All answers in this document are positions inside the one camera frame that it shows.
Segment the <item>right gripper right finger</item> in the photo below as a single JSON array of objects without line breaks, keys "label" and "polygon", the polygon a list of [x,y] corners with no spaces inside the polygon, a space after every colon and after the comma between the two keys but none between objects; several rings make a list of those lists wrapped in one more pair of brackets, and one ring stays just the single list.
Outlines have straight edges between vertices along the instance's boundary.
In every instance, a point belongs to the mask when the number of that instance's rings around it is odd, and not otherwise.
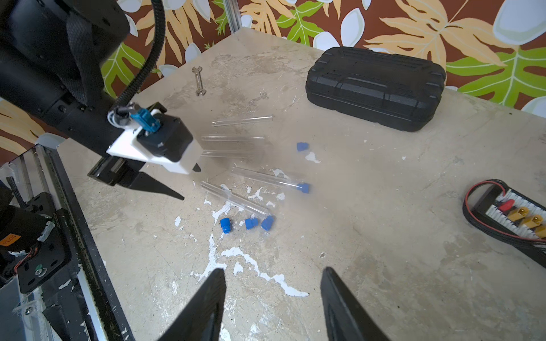
[{"label": "right gripper right finger", "polygon": [[320,288],[329,340],[389,340],[333,268],[324,269]]}]

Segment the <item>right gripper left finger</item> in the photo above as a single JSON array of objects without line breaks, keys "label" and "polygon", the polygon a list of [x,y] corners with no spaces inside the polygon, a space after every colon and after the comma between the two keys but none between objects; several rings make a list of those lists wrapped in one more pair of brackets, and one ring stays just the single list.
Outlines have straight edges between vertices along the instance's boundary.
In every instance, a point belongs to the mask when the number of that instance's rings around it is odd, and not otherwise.
[{"label": "right gripper left finger", "polygon": [[159,340],[218,341],[225,298],[225,272],[214,269]]}]

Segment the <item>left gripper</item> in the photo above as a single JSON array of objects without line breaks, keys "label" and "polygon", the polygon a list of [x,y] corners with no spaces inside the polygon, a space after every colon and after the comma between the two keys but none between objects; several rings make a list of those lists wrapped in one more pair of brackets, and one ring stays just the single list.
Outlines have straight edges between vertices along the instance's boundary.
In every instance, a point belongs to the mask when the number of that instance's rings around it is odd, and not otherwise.
[{"label": "left gripper", "polygon": [[[141,162],[117,156],[102,157],[90,170],[88,176],[108,186],[122,186],[130,190],[156,193],[185,200],[180,193],[167,185],[141,172]],[[200,173],[201,167],[196,163],[193,172]]]}]

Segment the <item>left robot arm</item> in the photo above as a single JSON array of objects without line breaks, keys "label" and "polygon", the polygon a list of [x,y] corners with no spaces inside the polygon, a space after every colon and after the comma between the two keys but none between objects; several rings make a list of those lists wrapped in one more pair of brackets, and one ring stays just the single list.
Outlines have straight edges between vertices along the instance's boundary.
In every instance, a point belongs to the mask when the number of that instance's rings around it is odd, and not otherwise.
[{"label": "left robot arm", "polygon": [[134,101],[152,72],[166,38],[161,1],[152,2],[152,49],[118,97],[105,92],[101,68],[129,34],[115,1],[3,1],[1,96],[66,134],[100,160],[91,178],[179,198],[142,171],[146,163],[172,173],[199,171],[197,139],[160,103]]}]

